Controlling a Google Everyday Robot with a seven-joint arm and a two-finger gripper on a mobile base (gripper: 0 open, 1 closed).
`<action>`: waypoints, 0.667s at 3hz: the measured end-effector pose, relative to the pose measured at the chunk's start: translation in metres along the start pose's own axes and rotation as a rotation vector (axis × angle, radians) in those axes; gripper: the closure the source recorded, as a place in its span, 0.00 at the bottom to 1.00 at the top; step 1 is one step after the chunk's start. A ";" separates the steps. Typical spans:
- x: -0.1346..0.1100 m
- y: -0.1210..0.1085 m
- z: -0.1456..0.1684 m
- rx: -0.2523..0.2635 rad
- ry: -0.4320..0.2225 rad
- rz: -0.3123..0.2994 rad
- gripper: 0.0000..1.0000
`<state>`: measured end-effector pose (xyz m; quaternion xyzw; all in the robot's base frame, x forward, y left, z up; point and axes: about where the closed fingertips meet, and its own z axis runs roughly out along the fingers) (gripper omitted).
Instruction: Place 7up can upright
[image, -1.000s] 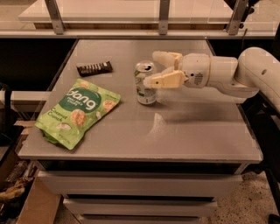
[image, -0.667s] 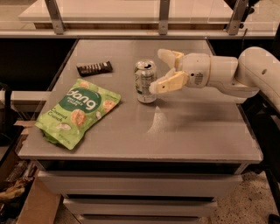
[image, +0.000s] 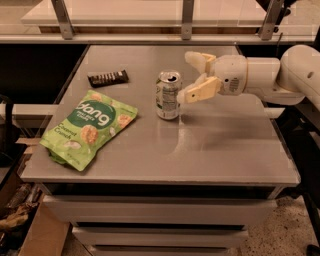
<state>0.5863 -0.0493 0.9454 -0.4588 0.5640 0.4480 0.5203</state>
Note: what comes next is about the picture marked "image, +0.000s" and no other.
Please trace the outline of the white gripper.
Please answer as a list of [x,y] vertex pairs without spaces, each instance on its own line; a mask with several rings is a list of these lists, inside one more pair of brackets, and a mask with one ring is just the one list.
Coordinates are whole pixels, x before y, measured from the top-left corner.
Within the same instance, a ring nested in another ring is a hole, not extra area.
[[247,59],[242,55],[224,55],[216,59],[215,55],[188,51],[185,61],[200,74],[193,83],[180,90],[177,101],[180,104],[195,103],[221,95],[240,95],[247,82]]

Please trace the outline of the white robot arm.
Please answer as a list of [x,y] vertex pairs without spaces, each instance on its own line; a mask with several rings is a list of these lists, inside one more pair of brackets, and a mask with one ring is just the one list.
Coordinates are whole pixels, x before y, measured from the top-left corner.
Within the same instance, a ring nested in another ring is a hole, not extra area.
[[185,61],[199,72],[196,81],[181,91],[180,103],[194,103],[217,94],[253,94],[260,100],[296,105],[308,99],[320,110],[320,52],[295,45],[281,58],[215,55],[188,51]]

